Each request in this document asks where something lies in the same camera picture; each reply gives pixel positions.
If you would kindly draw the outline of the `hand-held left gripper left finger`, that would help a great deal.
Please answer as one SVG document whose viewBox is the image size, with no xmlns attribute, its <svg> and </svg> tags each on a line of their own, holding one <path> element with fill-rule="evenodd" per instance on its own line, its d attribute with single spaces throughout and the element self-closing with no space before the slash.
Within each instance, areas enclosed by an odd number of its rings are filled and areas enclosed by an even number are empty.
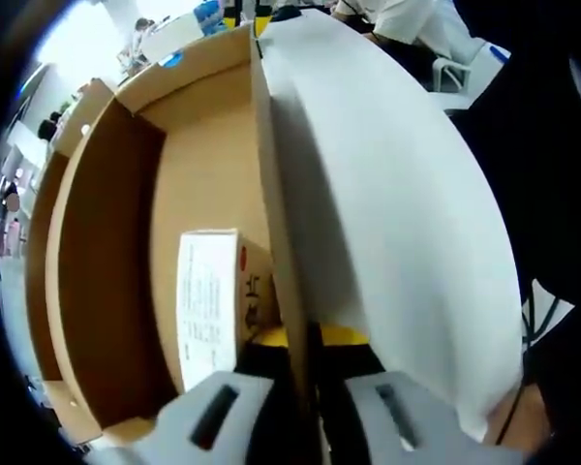
<svg viewBox="0 0 581 465">
<path fill-rule="evenodd" d="M 94 452 L 96 464 L 293 464 L 288 338 L 259 334 L 233 371 L 216 371 L 164 407 L 126 446 Z"/>
</svg>

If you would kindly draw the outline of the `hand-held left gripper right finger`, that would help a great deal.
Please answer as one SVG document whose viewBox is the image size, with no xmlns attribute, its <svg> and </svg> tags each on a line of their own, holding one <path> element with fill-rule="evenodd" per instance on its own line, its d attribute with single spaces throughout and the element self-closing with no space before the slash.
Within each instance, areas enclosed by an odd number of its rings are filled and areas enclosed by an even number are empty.
<svg viewBox="0 0 581 465">
<path fill-rule="evenodd" d="M 313 379 L 334 464 L 518 464 L 520 452 L 465 433 L 453 407 L 366 344 L 326 345 L 313 326 Z"/>
</svg>

